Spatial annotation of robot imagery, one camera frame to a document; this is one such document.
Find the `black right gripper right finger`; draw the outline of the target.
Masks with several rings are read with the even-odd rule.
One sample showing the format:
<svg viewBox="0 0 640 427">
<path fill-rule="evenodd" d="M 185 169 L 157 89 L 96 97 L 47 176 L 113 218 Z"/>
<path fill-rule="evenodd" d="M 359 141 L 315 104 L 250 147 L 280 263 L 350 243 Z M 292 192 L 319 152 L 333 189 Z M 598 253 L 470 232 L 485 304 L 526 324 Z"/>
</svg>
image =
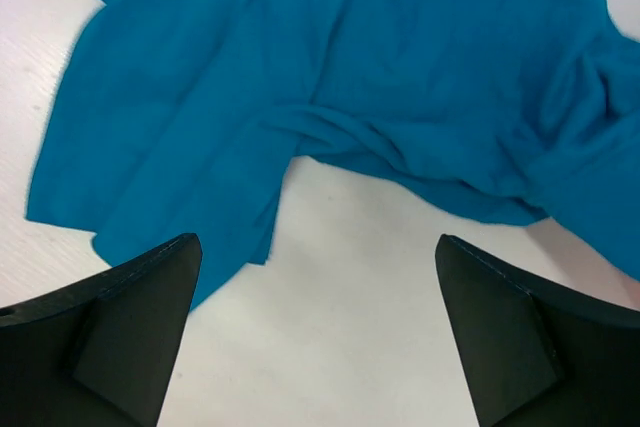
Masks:
<svg viewBox="0 0 640 427">
<path fill-rule="evenodd" d="M 440 237 L 435 264 L 482 426 L 636 426 L 639 313 Z"/>
</svg>

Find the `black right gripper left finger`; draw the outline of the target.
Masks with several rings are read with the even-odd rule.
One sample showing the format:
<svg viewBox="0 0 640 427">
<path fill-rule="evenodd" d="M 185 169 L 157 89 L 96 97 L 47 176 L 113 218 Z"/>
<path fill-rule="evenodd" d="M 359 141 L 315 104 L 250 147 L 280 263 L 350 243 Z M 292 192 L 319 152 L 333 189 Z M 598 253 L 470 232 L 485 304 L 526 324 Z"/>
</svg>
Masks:
<svg viewBox="0 0 640 427">
<path fill-rule="evenodd" d="M 1 310 L 4 426 L 154 426 L 197 283 L 198 237 Z"/>
</svg>

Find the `teal blue t shirt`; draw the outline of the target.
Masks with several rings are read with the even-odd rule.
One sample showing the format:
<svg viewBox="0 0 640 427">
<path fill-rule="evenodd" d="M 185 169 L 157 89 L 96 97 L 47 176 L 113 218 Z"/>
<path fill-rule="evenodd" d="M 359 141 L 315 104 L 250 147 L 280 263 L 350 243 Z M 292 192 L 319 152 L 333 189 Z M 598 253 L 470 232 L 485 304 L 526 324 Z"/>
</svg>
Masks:
<svg viewBox="0 0 640 427">
<path fill-rule="evenodd" d="M 204 301 L 267 260 L 309 156 L 475 221 L 553 218 L 638 276 L 639 44 L 606 0 L 101 3 L 25 216 L 108 264 L 194 233 Z"/>
</svg>

